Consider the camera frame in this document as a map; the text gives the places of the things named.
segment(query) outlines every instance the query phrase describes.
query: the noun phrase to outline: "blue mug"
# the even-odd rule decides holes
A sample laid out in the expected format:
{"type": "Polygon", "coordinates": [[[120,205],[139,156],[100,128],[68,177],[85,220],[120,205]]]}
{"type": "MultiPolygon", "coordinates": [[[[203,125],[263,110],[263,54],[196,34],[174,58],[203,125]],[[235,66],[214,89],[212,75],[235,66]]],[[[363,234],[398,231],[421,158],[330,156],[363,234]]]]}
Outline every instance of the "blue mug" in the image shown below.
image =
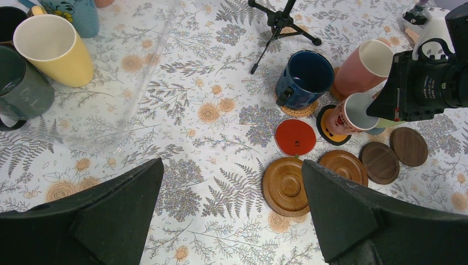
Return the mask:
{"type": "Polygon", "coordinates": [[[325,57],[313,51],[298,51],[289,58],[276,83],[276,104],[289,109],[305,108],[332,87],[334,75],[325,57]]]}
{"type": "MultiPolygon", "coordinates": [[[[35,6],[29,0],[18,1],[27,8],[35,6]]],[[[94,0],[39,0],[39,3],[49,14],[61,16],[72,23],[81,38],[98,35],[99,17],[94,0]]]]}

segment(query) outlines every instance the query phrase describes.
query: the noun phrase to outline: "tripod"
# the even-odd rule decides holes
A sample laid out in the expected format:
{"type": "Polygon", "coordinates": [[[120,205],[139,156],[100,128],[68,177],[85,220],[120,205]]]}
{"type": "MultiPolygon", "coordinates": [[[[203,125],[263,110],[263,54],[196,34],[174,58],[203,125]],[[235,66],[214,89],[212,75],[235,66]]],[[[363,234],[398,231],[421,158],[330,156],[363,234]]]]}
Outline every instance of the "tripod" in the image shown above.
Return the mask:
{"type": "Polygon", "coordinates": [[[299,28],[296,24],[294,24],[293,18],[289,16],[289,13],[291,13],[294,3],[296,3],[296,0],[288,0],[283,11],[273,12],[272,10],[264,6],[257,4],[255,0],[248,0],[249,6],[258,8],[267,14],[267,17],[268,17],[267,25],[272,27],[272,33],[273,33],[272,37],[270,38],[270,40],[267,42],[267,45],[265,46],[265,50],[263,50],[263,53],[260,55],[260,58],[258,59],[257,63],[253,65],[250,71],[251,74],[255,73],[255,70],[257,69],[258,64],[260,63],[260,60],[262,59],[263,55],[268,49],[268,46],[273,40],[281,39],[284,37],[303,35],[309,40],[311,40],[315,46],[319,46],[322,44],[322,41],[319,38],[313,37],[309,33],[299,28]],[[296,30],[296,32],[281,34],[281,30],[284,29],[285,27],[291,27],[294,30],[296,30]]]}

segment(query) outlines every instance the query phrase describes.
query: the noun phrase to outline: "light blue mug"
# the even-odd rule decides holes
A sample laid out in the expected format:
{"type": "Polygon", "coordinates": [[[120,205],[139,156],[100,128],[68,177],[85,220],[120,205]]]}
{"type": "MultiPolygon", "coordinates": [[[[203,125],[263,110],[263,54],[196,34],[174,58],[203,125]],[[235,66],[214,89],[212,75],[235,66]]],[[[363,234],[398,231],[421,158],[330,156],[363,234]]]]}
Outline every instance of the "light blue mug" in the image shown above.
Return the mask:
{"type": "MultiPolygon", "coordinates": [[[[18,0],[27,8],[36,4],[29,0],[18,0]]],[[[99,32],[98,10],[94,0],[39,0],[44,9],[53,15],[68,20],[81,38],[92,38],[99,32]]]]}

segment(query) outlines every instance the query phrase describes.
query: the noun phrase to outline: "pink mug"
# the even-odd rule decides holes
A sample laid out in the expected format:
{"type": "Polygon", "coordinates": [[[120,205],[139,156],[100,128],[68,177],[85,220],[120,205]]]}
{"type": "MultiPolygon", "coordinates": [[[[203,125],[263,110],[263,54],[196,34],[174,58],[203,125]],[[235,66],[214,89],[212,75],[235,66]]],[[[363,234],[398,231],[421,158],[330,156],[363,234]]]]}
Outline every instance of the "pink mug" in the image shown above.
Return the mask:
{"type": "Polygon", "coordinates": [[[370,90],[389,77],[392,61],[393,51],[385,43],[378,40],[363,42],[336,73],[336,91],[347,97],[370,90]]]}
{"type": "Polygon", "coordinates": [[[350,135],[373,129],[379,118],[366,114],[372,101],[374,99],[364,93],[354,93],[341,101],[326,120],[328,131],[336,135],[350,135]]]}

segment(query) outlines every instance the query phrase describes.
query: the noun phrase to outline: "wooden coaster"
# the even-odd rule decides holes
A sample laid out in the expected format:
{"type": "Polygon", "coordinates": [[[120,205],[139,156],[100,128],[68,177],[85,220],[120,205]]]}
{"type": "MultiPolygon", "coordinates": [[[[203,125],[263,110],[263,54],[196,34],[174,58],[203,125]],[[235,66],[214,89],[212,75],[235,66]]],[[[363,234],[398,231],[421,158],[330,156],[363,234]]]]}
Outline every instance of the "wooden coaster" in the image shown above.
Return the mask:
{"type": "Polygon", "coordinates": [[[302,118],[312,115],[312,113],[317,109],[317,107],[318,100],[314,101],[312,104],[302,109],[288,109],[287,107],[281,107],[281,111],[289,116],[293,116],[295,118],[302,118]]]}
{"type": "Polygon", "coordinates": [[[381,142],[371,142],[364,146],[361,161],[367,175],[377,184],[390,184],[400,173],[400,163],[395,152],[381,142]]]}
{"type": "MultiPolygon", "coordinates": [[[[336,73],[338,72],[338,70],[339,70],[339,67],[333,69],[333,71],[335,72],[335,76],[336,76],[336,73]]],[[[336,87],[335,87],[334,84],[333,84],[332,87],[330,88],[330,94],[331,94],[334,98],[336,98],[337,100],[339,100],[340,102],[346,99],[345,96],[341,95],[341,94],[336,90],[336,87]]]]}
{"type": "Polygon", "coordinates": [[[263,176],[265,201],[286,217],[301,217],[310,211],[302,181],[302,161],[294,157],[273,162],[263,176]]]}
{"type": "Polygon", "coordinates": [[[390,147],[398,159],[410,167],[418,167],[427,160],[429,154],[424,138],[417,131],[402,127],[390,135],[390,147]]]}
{"type": "Polygon", "coordinates": [[[317,138],[312,127],[302,120],[285,120],[278,125],[275,132],[278,147],[288,156],[302,156],[309,153],[317,138]]]}
{"type": "Polygon", "coordinates": [[[323,155],[318,163],[356,183],[368,186],[369,180],[364,165],[352,153],[333,150],[323,155]]]}

